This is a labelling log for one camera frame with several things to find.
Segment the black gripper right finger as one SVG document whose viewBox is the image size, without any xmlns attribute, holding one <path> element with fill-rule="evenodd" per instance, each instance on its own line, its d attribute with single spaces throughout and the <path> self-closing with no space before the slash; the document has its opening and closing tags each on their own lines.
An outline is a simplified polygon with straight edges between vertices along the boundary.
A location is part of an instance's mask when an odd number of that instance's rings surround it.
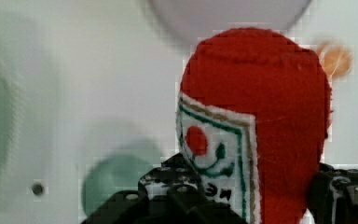
<svg viewBox="0 0 358 224">
<path fill-rule="evenodd" d="M 358 169 L 321 163 L 312 179 L 308 208 L 315 224 L 358 224 Z"/>
</svg>

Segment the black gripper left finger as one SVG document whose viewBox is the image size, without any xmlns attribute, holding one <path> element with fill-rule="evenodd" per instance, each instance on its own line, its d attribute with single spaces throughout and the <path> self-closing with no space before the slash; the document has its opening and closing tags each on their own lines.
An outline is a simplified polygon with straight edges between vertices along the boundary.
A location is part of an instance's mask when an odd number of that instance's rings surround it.
<svg viewBox="0 0 358 224">
<path fill-rule="evenodd" d="M 143 175 L 137 190 L 107 199 L 81 224 L 248 224 L 227 201 L 232 193 L 203 185 L 181 154 Z"/>
</svg>

